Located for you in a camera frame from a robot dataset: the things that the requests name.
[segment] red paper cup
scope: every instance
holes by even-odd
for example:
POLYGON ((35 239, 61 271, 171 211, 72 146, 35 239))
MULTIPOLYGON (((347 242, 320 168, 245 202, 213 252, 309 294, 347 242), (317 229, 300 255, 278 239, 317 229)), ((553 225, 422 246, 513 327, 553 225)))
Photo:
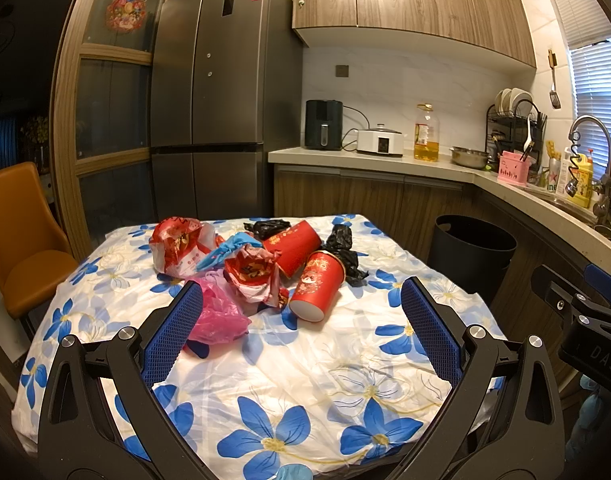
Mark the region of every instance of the red paper cup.
POLYGON ((266 250, 281 251, 281 256, 276 260, 276 264, 288 278, 291 278, 306 262, 308 256, 320 246, 319 235, 305 220, 263 242, 266 250))
POLYGON ((306 321, 325 317, 332 299, 345 280, 345 266, 328 251, 315 251, 307 260, 303 274, 290 300, 290 310, 306 321))

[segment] countertop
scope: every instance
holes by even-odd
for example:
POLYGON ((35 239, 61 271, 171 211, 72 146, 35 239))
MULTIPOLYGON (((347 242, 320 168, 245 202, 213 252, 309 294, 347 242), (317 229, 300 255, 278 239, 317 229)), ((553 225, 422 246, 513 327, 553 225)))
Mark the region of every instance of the countertop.
POLYGON ((454 182, 467 182, 493 194, 538 221, 548 230, 575 247, 589 261, 611 274, 611 242, 576 218, 540 200, 524 189, 497 180, 496 173, 470 170, 452 164, 449 158, 438 162, 415 160, 411 155, 390 158, 355 152, 324 152, 289 148, 270 152, 268 161, 274 164, 345 168, 348 170, 380 171, 454 182))

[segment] refrigerator door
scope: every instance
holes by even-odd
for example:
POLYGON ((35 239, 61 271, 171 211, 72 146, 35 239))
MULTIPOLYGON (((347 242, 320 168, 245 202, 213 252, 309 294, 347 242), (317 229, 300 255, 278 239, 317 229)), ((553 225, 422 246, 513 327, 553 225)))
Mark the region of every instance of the refrigerator door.
POLYGON ((170 216, 197 218, 191 153, 152 155, 152 177, 159 221, 170 216))
POLYGON ((196 211, 200 220, 253 218, 269 214, 263 152, 193 153, 196 211))
POLYGON ((266 0, 203 0, 194 63, 194 144, 262 142, 266 7, 266 0))
POLYGON ((169 0, 160 11, 152 60, 151 146, 192 144, 194 46, 201 0, 169 0))

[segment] silver screw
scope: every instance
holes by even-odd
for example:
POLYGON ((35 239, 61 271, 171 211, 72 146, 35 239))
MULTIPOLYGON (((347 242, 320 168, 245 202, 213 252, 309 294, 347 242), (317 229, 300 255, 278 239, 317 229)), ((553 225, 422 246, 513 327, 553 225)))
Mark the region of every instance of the silver screw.
POLYGON ((485 329, 478 325, 471 326, 470 335, 476 339, 483 339, 485 337, 485 329))
POLYGON ((72 346, 74 344, 75 338, 72 334, 65 336, 61 339, 61 346, 65 346, 66 348, 72 346))
POLYGON ((131 326, 126 326, 118 331, 118 338, 123 340, 131 339, 134 337, 135 332, 131 326))
POLYGON ((543 341, 541 341, 538 335, 531 335, 527 340, 530 341, 530 345, 535 348, 541 348, 541 346, 543 346, 543 341))

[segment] window blind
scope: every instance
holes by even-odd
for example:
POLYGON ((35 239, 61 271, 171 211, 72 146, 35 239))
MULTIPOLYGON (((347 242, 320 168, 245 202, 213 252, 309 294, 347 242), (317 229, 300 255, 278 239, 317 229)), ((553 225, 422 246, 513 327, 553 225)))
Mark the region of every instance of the window blind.
MULTIPOLYGON (((570 50, 576 114, 599 118, 611 134, 611 23, 596 0, 555 0, 570 50)), ((582 153, 593 150, 594 178, 607 166, 607 141, 599 127, 583 123, 582 153)))

